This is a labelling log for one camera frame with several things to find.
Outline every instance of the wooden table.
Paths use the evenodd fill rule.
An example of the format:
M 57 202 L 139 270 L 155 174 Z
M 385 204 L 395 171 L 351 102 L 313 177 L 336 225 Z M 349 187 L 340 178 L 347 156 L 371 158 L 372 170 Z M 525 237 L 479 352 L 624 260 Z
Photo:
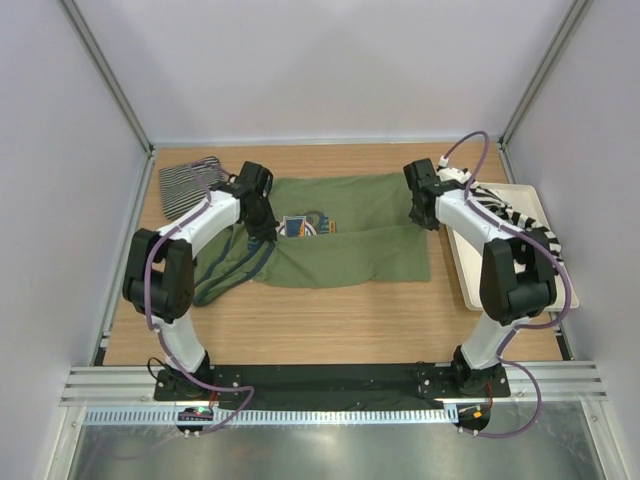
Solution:
M 399 172 L 413 160 L 437 161 L 448 147 L 431 143 L 162 149 L 140 226 L 156 229 L 168 223 L 162 214 L 158 169 L 207 155 L 216 155 L 231 172 L 252 160 L 276 177 L 327 177 Z M 461 146 L 452 156 L 452 166 L 474 167 L 481 150 L 479 143 Z M 495 146 L 479 179 L 506 182 Z M 313 290 L 248 282 L 192 310 L 198 337 L 214 364 L 449 361 L 473 331 L 479 314 L 464 306 L 445 229 L 425 234 L 431 260 L 428 283 L 367 282 Z M 296 297 L 304 301 L 292 302 Z M 147 330 L 142 315 L 121 301 L 104 363 L 143 365 L 150 356 L 163 358 L 156 335 Z M 519 334 L 506 357 L 561 359 L 551 330 Z

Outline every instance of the white tray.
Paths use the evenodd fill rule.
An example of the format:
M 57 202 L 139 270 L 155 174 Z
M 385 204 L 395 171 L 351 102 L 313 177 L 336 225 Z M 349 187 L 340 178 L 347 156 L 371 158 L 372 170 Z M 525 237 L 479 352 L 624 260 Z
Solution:
M 549 222 L 542 210 L 540 199 L 535 188 L 529 185 L 510 185 L 501 183 L 482 183 L 483 187 L 495 191 L 505 201 L 509 202 L 517 211 L 535 218 L 547 227 Z M 456 270 L 458 271 L 458 279 L 462 288 L 462 296 L 464 304 L 469 310 L 482 310 L 482 302 L 480 301 L 480 272 L 482 269 L 482 256 L 462 238 L 459 234 L 447 227 L 449 232 L 449 241 L 451 242 L 451 250 L 453 258 L 456 262 Z M 546 308 L 548 312 L 559 312 L 564 304 L 564 288 L 562 280 L 556 276 L 556 288 L 558 298 L 555 303 Z M 571 287 L 571 308 L 578 308 L 580 302 Z

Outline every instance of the green fabric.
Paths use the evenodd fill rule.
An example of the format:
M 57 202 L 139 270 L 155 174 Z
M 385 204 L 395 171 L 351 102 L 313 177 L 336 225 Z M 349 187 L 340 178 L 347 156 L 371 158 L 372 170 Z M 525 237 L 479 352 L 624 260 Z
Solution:
M 225 230 L 198 255 L 194 305 L 210 303 L 252 275 L 269 285 L 306 288 L 430 278 L 426 233 L 409 221 L 411 193 L 401 173 L 276 179 L 269 200 L 276 220 L 305 215 L 318 234 L 279 235 L 275 245 L 254 245 L 242 226 Z M 319 233 L 327 230 L 320 214 L 335 222 L 335 233 Z

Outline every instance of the gray floor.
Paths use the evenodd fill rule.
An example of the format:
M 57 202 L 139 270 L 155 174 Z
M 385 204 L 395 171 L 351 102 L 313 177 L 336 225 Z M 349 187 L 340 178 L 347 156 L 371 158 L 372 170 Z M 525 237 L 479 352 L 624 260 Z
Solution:
M 494 405 L 487 431 L 517 428 L 533 405 Z M 230 428 L 176 439 L 135 461 L 174 427 L 84 427 L 70 478 L 80 480 L 604 479 L 579 403 L 544 405 L 511 440 L 458 434 L 451 425 Z

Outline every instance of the gray wall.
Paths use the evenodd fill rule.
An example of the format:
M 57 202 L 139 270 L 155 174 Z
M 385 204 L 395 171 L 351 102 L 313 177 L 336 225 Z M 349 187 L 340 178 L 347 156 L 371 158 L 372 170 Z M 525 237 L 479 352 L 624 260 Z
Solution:
M 0 6 L 0 477 L 41 478 L 143 154 L 53 0 Z
M 571 344 L 598 365 L 627 456 L 640 458 L 640 2 L 599 0 L 511 144 L 534 185 L 581 307 Z
M 78 0 L 151 139 L 207 144 L 497 135 L 570 3 Z

